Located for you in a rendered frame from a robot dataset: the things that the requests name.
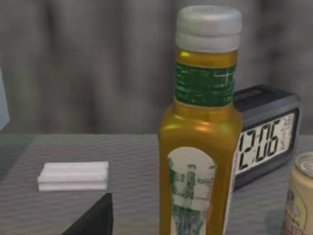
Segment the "gray table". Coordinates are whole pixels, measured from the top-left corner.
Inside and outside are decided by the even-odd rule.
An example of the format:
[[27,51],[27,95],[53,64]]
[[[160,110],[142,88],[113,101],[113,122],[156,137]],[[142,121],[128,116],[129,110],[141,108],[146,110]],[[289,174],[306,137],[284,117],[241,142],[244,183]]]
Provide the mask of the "gray table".
[[[301,136],[297,152],[313,150]],[[39,193],[45,162],[109,161],[115,235],[158,235],[155,135],[1,135],[0,235],[59,235],[105,192]],[[234,193],[227,235],[279,235],[291,163]]]

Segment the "light blue object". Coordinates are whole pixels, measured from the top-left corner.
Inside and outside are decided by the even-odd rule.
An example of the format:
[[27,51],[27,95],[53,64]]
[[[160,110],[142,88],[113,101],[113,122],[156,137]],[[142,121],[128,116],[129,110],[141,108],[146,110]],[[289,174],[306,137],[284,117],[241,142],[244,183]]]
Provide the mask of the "light blue object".
[[2,73],[0,70],[0,130],[10,121],[8,105],[5,97],[5,90],[3,85]]

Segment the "can lid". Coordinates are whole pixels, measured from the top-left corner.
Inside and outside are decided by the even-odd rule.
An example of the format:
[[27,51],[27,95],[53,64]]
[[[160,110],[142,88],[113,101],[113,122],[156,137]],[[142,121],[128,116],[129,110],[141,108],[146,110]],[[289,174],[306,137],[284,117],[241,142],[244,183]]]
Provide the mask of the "can lid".
[[313,152],[300,154],[296,158],[295,164],[302,173],[313,178]]
[[242,16],[235,8],[188,6],[178,14],[176,44],[189,51],[230,52],[239,47],[241,29]]

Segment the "olive oil bottle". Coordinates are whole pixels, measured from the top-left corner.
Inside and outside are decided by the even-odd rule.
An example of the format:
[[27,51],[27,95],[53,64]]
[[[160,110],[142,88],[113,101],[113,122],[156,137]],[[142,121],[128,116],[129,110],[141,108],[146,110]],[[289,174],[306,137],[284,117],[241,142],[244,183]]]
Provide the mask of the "olive oil bottle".
[[175,97],[158,133],[160,235],[223,235],[242,117],[232,96],[242,17],[189,6],[177,20]]

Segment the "beige can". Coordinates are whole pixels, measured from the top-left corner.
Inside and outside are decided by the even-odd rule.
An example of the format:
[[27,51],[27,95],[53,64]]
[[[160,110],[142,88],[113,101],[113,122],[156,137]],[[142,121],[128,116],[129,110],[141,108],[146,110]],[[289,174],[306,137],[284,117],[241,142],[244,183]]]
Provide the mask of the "beige can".
[[291,169],[281,235],[313,235],[313,152],[300,154]]

